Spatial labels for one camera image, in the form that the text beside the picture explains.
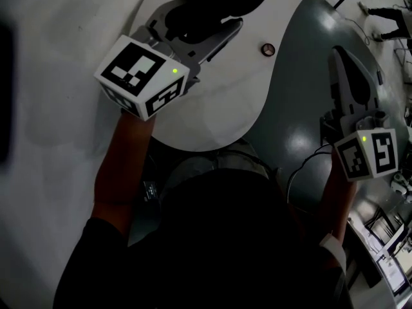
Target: black sleeve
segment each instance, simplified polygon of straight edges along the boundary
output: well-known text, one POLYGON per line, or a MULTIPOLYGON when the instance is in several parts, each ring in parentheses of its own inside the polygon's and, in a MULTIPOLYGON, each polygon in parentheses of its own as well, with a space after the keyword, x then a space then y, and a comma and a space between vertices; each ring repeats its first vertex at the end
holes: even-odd
POLYGON ((127 241, 112 224, 91 218, 64 269, 53 307, 117 307, 122 300, 126 249, 127 241))

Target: desk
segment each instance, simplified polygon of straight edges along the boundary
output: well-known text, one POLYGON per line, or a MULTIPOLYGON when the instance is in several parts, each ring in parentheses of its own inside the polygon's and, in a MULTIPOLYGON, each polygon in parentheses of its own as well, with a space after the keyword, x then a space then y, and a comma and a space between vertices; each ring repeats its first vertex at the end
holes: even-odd
MULTIPOLYGON (((132 33, 157 7, 170 0, 144 0, 132 33)), ((254 124, 266 101, 273 57, 260 52, 269 42, 278 50, 286 27, 302 0, 265 0, 242 17, 244 25, 210 63, 203 63, 188 95, 161 111, 153 136, 185 151, 209 151, 241 138, 254 124)))

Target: white cube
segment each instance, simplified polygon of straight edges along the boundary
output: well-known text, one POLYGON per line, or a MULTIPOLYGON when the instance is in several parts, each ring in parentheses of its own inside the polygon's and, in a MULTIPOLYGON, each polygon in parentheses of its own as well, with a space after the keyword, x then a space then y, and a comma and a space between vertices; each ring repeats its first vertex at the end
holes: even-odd
POLYGON ((335 143, 348 181, 378 178, 398 170, 394 129, 356 131, 335 143))
POLYGON ((95 78, 108 98, 142 120, 158 113, 184 92, 189 68, 122 35, 95 78))

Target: person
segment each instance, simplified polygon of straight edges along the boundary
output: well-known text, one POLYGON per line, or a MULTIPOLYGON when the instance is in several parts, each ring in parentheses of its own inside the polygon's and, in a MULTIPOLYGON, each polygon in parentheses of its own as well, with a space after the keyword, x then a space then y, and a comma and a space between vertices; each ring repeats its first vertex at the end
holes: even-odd
POLYGON ((403 8, 401 10, 393 8, 368 8, 363 3, 358 2, 359 8, 362 10, 364 15, 376 15, 386 19, 394 20, 398 29, 390 33, 372 33, 372 38, 375 41, 382 42, 386 40, 395 40, 395 39, 410 39, 412 33, 412 13, 403 8))
POLYGON ((91 218, 54 308, 259 308, 311 301, 346 301, 351 308, 339 260, 319 246, 326 234, 343 242, 356 190, 335 154, 311 230, 238 146, 210 162, 212 168, 204 167, 204 157, 182 162, 161 196, 159 228, 128 247, 154 123, 120 117, 97 173, 91 218), (192 176, 180 176, 188 171, 192 176))

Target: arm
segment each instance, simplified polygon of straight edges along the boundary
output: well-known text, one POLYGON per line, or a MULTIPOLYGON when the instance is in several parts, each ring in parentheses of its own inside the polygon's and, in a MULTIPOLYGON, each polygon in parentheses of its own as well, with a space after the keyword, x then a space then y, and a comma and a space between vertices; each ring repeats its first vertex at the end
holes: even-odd
POLYGON ((332 151, 332 170, 317 213, 318 226, 343 243, 349 211, 356 193, 356 182, 346 181, 341 162, 332 151))
POLYGON ((97 173, 95 205, 91 216, 114 225, 125 238, 129 235, 132 204, 137 195, 154 124, 154 118, 143 122, 129 113, 123 113, 97 173))

